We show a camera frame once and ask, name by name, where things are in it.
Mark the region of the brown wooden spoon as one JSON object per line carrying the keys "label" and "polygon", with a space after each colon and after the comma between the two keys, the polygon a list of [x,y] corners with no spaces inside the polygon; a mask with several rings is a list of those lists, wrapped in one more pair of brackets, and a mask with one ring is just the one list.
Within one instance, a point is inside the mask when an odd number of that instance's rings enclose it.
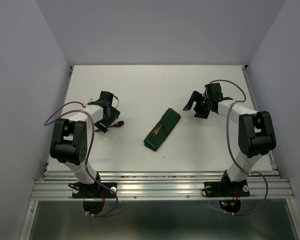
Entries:
{"label": "brown wooden spoon", "polygon": [[95,133],[97,133],[97,132],[103,132],[103,133],[106,133],[106,132],[108,131],[109,128],[120,128],[120,127],[122,127],[124,124],[125,124],[125,122],[124,122],[123,120],[118,121],[118,122],[116,122],[116,123],[114,123],[114,124],[112,124],[112,125],[110,125],[110,126],[107,126],[107,127],[105,127],[105,126],[99,124],[99,125],[96,126],[97,129],[96,129],[94,132],[95,132]]}

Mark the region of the dark green cloth napkin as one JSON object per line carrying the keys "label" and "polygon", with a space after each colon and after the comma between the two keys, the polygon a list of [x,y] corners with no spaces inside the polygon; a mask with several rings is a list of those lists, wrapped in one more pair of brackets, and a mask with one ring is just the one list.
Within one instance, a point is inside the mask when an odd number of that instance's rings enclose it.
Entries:
{"label": "dark green cloth napkin", "polygon": [[[156,152],[161,145],[165,142],[169,134],[173,131],[179,120],[181,119],[181,115],[176,112],[172,108],[168,108],[166,112],[163,114],[158,123],[154,126],[154,128],[150,131],[150,133],[146,136],[143,143],[146,148]],[[161,124],[163,127],[159,131],[158,135],[154,138],[151,137],[151,133],[158,128]]]}

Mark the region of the brown wooden fork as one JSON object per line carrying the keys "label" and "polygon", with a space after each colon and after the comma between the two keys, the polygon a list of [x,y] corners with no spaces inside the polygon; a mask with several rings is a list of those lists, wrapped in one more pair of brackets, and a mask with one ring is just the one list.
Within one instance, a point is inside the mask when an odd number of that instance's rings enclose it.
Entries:
{"label": "brown wooden fork", "polygon": [[156,137],[158,134],[159,134],[159,132],[160,132],[160,130],[161,130],[161,128],[163,127],[163,124],[161,124],[159,127],[157,127],[152,133],[151,133],[151,137],[152,138],[154,138],[154,137]]}

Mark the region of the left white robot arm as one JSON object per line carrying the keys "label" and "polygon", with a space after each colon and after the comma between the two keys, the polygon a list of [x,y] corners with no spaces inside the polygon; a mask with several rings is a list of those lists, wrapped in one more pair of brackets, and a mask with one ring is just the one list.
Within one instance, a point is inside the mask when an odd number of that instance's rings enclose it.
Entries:
{"label": "left white robot arm", "polygon": [[84,191],[90,197],[101,193],[98,172],[89,164],[94,137],[88,141],[88,133],[95,131],[106,133],[112,126],[121,127],[121,121],[114,123],[121,112],[113,106],[118,99],[109,91],[101,91],[99,99],[91,99],[88,103],[71,101],[65,104],[80,104],[82,110],[71,110],[63,113],[58,119],[52,116],[46,120],[45,126],[53,124],[50,156],[64,164],[75,175],[77,181],[84,185]]}

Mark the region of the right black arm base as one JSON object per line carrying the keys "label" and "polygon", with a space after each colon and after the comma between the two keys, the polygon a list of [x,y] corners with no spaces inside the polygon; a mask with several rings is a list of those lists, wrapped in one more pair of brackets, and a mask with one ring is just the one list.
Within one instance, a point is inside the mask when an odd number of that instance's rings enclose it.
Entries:
{"label": "right black arm base", "polygon": [[230,198],[230,197],[249,197],[250,191],[247,180],[235,182],[230,181],[224,175],[220,181],[206,181],[201,195],[207,198]]}

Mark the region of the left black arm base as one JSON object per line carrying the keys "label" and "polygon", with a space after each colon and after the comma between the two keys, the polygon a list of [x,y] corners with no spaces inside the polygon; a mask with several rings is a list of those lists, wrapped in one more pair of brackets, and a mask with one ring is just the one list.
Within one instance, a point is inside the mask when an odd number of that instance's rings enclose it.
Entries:
{"label": "left black arm base", "polygon": [[69,183],[73,199],[114,199],[115,195],[97,183]]}

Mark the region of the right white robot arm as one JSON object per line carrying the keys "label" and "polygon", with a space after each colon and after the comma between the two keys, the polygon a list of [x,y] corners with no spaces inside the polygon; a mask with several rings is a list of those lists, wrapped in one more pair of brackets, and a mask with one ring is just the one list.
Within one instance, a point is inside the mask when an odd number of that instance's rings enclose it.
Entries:
{"label": "right white robot arm", "polygon": [[[226,141],[233,164],[225,171],[228,177],[220,182],[221,192],[232,195],[238,190],[238,183],[247,179],[257,161],[272,151],[276,145],[276,136],[272,117],[268,111],[256,111],[241,105],[243,100],[225,97],[222,93],[220,80],[205,85],[204,93],[193,91],[184,111],[194,109],[195,117],[207,119],[211,112],[226,117]],[[229,136],[229,122],[238,126],[239,153],[234,157]]]}

